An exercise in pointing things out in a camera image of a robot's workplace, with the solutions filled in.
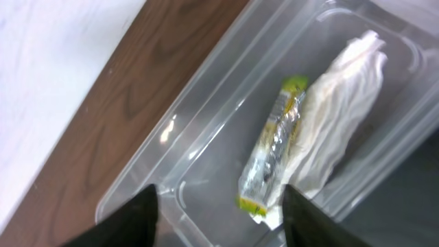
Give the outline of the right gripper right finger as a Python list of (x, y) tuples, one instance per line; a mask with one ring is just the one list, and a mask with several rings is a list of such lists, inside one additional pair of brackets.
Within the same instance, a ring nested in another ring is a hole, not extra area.
[(282, 212), (289, 247), (369, 247), (291, 185), (285, 186)]

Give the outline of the white napkin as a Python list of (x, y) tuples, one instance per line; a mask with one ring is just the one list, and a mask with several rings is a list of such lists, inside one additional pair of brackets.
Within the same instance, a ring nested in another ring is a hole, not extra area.
[(309, 199), (323, 189), (380, 93), (387, 62), (384, 46), (385, 41), (372, 30), (349, 40), (307, 89), (296, 138), (282, 162), (285, 169), (268, 194), (268, 212), (252, 216), (257, 224), (265, 223), (270, 230), (281, 225), (285, 185), (294, 186)]

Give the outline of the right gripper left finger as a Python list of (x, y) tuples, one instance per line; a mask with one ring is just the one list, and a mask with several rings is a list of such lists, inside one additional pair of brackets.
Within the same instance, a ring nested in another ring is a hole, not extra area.
[(158, 195), (151, 184), (105, 220), (64, 243), (64, 247), (152, 247), (158, 224)]

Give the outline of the green snack wrapper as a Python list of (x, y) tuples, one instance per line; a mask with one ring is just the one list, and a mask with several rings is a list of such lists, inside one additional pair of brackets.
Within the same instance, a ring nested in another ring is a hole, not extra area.
[(237, 204), (253, 215), (266, 216), (274, 186), (285, 168), (282, 158), (295, 134), (308, 78), (293, 76), (283, 81), (278, 97), (239, 178)]

